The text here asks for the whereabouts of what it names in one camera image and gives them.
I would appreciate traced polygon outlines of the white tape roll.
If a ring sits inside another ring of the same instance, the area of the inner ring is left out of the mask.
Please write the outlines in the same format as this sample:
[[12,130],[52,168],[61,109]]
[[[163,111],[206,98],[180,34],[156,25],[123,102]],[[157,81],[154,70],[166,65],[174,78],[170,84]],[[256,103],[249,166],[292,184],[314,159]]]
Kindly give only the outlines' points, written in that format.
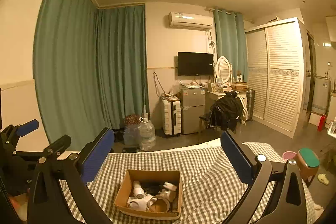
[[151,212],[167,213],[170,210],[170,202],[163,196],[154,196],[147,202],[147,209]]

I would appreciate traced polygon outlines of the white earbuds case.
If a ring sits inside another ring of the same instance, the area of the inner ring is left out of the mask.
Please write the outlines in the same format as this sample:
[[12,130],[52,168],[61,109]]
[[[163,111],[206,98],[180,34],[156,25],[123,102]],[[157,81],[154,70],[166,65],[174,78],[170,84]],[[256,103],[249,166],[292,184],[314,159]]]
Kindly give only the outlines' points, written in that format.
[[170,182],[165,182],[163,184],[163,187],[166,189],[166,190],[169,190],[169,191],[173,191],[173,192],[176,192],[177,191],[177,186],[170,183]]

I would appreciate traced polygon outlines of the white knitted glove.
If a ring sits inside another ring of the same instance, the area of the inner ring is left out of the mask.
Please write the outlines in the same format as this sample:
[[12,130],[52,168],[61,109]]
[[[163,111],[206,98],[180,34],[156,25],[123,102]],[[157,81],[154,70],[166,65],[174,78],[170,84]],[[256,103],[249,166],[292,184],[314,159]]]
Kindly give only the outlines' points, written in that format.
[[135,197],[129,197],[126,206],[139,211],[147,211],[147,203],[153,198],[152,195],[147,194],[144,198],[138,199]]

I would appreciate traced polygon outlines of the black round mesh container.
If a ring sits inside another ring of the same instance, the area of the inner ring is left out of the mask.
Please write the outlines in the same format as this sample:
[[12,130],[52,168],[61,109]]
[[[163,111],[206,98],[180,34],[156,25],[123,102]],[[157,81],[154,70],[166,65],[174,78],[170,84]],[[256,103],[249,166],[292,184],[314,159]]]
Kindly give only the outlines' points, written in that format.
[[141,186],[146,194],[156,196],[163,189],[163,184],[163,182],[143,182]]

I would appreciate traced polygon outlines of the green top stool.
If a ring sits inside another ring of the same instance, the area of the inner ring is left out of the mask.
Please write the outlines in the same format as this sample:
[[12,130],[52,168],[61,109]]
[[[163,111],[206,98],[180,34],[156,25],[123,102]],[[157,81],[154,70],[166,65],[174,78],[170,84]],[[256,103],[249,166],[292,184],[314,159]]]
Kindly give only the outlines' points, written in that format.
[[320,160],[315,152],[309,148],[300,149],[294,159],[298,165],[301,178],[310,187],[313,182],[320,165]]

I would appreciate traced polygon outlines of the grey checkered bed cover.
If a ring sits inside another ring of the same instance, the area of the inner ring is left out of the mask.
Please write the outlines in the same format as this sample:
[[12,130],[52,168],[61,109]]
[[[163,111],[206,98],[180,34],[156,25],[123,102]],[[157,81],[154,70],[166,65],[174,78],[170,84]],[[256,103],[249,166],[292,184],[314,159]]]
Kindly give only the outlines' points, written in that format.
[[120,212],[113,204],[128,169],[178,170],[182,211],[175,223],[222,223],[245,192],[218,145],[167,152],[110,153],[88,189],[113,223],[155,223]]

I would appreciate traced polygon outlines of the clear large water bottle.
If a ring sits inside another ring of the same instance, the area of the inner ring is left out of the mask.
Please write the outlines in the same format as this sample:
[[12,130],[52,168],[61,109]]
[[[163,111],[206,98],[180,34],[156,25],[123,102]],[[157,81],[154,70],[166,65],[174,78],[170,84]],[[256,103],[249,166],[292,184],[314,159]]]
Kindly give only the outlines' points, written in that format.
[[148,118],[139,118],[139,147],[143,151],[149,151],[155,146],[155,128]]

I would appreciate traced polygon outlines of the brown cardboard box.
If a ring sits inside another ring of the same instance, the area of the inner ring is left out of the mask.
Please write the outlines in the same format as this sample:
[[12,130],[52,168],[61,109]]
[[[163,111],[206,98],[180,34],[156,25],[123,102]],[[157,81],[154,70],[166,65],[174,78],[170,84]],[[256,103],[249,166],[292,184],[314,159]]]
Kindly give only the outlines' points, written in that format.
[[177,170],[129,169],[114,205],[132,217],[177,220],[182,211],[183,183]]

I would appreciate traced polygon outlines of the red fire extinguisher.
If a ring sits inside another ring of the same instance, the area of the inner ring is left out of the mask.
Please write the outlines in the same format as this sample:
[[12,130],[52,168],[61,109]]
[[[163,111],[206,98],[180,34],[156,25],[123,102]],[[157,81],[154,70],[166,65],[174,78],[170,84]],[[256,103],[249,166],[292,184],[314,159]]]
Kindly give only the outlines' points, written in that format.
[[317,131],[321,132],[325,128],[327,115],[323,114],[319,120]]

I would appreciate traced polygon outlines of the white hard suitcase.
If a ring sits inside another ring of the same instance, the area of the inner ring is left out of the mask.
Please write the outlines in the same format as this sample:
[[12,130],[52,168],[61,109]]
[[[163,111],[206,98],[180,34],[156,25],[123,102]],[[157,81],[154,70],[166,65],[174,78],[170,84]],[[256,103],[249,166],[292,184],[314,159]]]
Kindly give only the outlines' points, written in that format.
[[162,128],[167,136],[182,133],[181,102],[178,97],[162,98]]

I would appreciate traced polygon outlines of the white vanity desk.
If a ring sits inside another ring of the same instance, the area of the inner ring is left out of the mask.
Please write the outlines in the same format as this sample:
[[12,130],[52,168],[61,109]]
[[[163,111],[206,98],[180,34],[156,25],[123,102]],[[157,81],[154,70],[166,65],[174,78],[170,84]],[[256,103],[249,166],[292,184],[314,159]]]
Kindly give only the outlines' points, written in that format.
[[[218,99],[224,97],[226,94],[225,92],[231,92],[233,91],[232,88],[225,88],[224,92],[212,92],[206,90],[206,96],[205,96],[205,113],[209,112],[210,107],[214,104],[215,101]],[[237,92],[238,97],[241,97],[244,99],[244,102],[247,103],[247,93],[246,92]]]

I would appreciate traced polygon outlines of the small silver fridge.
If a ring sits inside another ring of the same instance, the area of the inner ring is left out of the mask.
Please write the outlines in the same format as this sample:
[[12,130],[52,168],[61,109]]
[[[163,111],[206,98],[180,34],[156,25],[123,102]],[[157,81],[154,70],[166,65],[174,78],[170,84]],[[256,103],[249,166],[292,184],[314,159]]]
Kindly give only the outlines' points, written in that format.
[[205,89],[181,86],[182,133],[184,135],[198,132],[199,117],[205,113]]

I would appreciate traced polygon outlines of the white sliding wardrobe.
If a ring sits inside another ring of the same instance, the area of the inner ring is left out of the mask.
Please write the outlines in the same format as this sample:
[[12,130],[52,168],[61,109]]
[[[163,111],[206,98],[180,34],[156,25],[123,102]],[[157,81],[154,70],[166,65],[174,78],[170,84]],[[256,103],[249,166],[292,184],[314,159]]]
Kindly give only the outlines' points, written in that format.
[[297,17],[245,32],[254,120],[292,138],[303,125],[307,30]]

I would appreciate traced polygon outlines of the white air conditioner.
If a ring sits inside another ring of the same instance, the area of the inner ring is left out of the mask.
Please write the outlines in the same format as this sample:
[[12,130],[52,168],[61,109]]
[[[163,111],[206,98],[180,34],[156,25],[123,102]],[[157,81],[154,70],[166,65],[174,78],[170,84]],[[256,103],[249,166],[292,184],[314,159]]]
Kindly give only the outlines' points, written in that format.
[[210,16],[188,14],[183,12],[169,13],[169,27],[185,28],[191,30],[211,30],[214,20]]

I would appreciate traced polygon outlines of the black wall television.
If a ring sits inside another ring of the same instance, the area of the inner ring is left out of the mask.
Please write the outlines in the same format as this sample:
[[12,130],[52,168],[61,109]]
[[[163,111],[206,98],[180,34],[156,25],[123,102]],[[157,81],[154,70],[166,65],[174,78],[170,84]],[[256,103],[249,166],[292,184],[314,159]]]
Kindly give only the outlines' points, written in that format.
[[212,53],[178,52],[179,76],[212,76],[214,55]]

